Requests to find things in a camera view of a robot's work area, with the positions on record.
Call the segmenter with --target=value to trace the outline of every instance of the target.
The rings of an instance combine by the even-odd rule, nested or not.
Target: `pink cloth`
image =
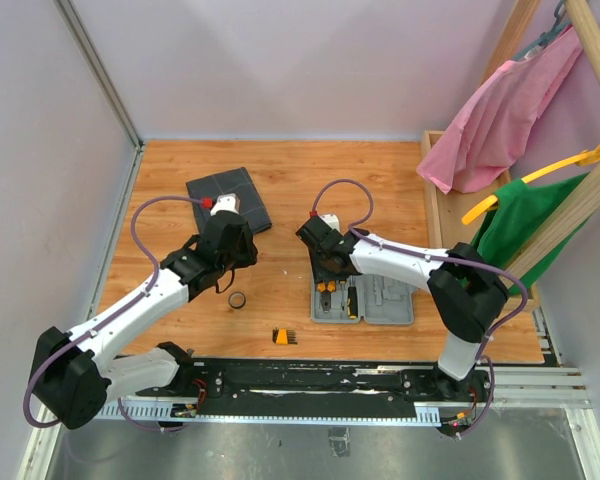
[[[444,193],[489,185],[524,154],[531,127],[581,51],[569,28],[529,60],[505,62],[462,107],[418,174]]]

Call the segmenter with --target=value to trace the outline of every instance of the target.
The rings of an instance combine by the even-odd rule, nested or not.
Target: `green cloth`
[[[542,187],[530,187],[518,179],[500,188],[494,192],[494,195],[498,197],[498,209],[487,212],[471,245],[478,250],[487,263],[504,268],[527,239],[586,175],[585,173]],[[571,235],[577,232],[582,225],[520,279],[527,288],[549,268]],[[520,293],[520,289],[513,286],[509,292],[516,295]]]

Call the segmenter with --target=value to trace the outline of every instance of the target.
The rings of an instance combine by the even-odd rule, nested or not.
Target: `wooden tabletop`
[[[365,228],[384,238],[427,245],[423,182],[415,173],[417,143],[384,142],[150,142],[131,197],[102,297],[101,310],[126,295],[151,273],[148,260],[131,239],[133,211],[159,195],[187,195],[185,183],[225,170],[247,167],[265,203],[273,228],[254,237],[257,265],[236,271],[227,293],[207,291],[167,315],[128,346],[142,353],[172,341],[197,355],[340,360],[434,361],[447,331],[430,295],[414,295],[410,326],[322,325],[309,318],[310,271],[306,247],[295,232],[308,218],[313,200],[330,180],[364,183],[376,202]],[[365,195],[339,185],[323,197],[320,213],[336,213],[341,225],[367,211]],[[149,207],[138,234],[158,259],[179,248],[197,231],[191,206],[162,202]],[[247,304],[227,303],[234,291]],[[275,327],[293,329],[298,345],[271,341]],[[529,313],[505,325],[487,349],[498,362],[540,363],[538,338]]]

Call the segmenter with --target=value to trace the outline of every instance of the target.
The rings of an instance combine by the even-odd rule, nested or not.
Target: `wall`
[[[0,0],[0,480],[36,339],[84,319],[132,159],[53,2]]]
[[[445,128],[513,3],[74,0],[143,136],[256,139]]]
[[[590,3],[600,24],[600,0]],[[599,142],[600,88],[582,55],[534,127],[527,153],[514,174],[524,175]],[[563,169],[544,183],[582,171],[575,166]],[[563,360],[582,369],[600,426],[600,211],[573,237],[539,287]]]

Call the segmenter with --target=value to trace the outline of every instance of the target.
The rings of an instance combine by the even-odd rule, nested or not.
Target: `wooden tray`
[[[425,130],[420,142],[420,155],[423,159],[443,133],[442,131]],[[429,180],[424,180],[424,204],[427,212],[429,246],[432,248],[451,248],[458,242],[471,242],[478,227],[482,224],[484,215],[478,217],[470,225],[462,223],[462,216],[480,200],[509,182],[511,182],[511,176],[506,171],[496,178],[491,185],[477,192],[460,193],[451,190],[445,195]],[[519,303],[520,297],[513,296],[505,305],[505,310],[510,311]],[[540,306],[538,291],[536,286],[532,285],[529,289],[529,302],[525,310],[533,310],[538,306]]]

